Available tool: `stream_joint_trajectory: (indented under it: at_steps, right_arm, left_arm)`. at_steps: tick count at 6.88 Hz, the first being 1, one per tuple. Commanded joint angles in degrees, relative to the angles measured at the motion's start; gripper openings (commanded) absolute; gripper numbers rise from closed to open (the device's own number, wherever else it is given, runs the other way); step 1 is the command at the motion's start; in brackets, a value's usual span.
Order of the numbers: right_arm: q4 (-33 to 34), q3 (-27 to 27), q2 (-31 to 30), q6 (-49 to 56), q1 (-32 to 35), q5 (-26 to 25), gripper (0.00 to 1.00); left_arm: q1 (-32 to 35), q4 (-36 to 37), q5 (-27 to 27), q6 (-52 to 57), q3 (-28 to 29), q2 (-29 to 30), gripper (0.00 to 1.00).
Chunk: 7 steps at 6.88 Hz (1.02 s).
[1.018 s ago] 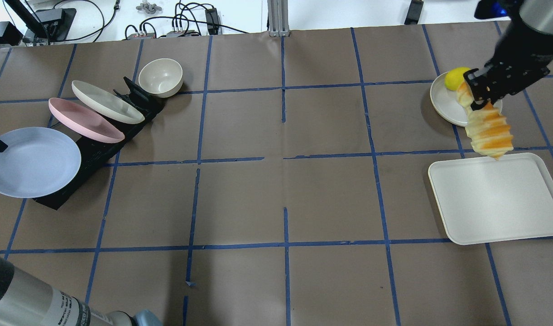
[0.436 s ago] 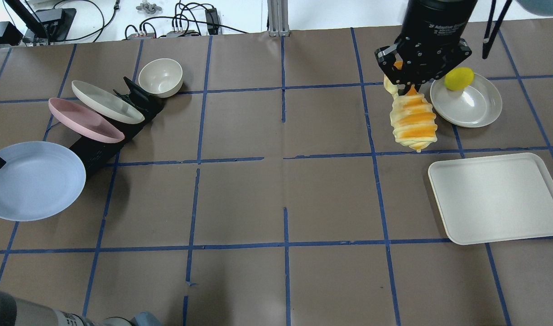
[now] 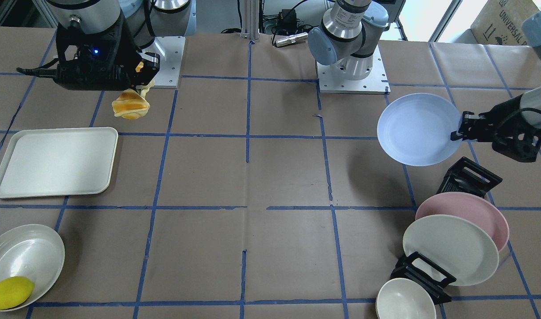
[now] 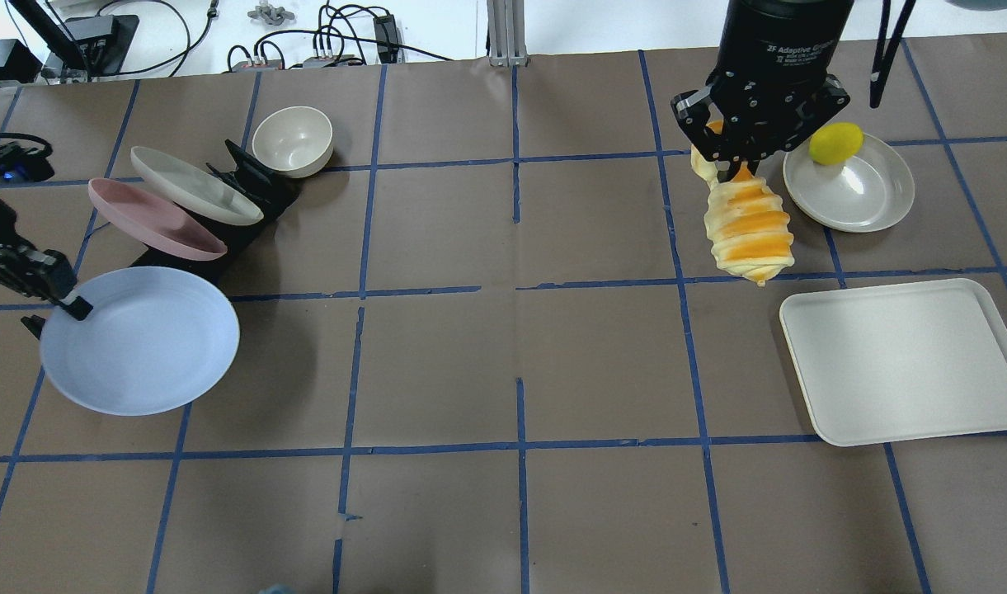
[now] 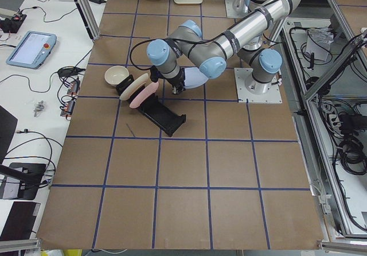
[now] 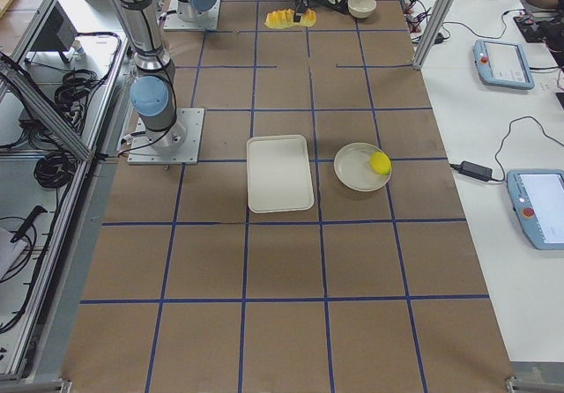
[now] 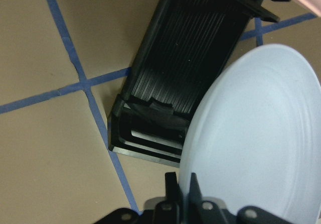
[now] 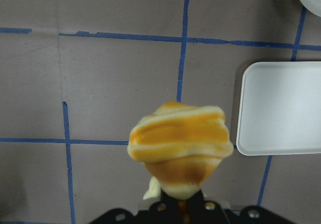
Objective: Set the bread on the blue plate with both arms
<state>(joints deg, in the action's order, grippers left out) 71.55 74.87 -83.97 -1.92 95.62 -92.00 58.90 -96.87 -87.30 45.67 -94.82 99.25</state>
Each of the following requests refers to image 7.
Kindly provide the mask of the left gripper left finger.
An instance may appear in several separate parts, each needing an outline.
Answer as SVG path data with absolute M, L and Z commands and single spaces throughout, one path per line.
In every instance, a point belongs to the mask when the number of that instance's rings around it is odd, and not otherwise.
M 165 196 L 141 214 L 130 208 L 119 208 L 96 223 L 181 223 L 181 191 L 175 172 L 165 174 Z

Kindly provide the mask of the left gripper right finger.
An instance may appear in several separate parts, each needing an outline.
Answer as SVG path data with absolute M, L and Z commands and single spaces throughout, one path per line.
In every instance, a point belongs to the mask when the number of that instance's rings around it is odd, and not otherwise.
M 191 174 L 188 195 L 188 223 L 288 223 L 256 206 L 245 206 L 236 215 L 221 208 L 216 202 L 204 199 L 196 173 Z

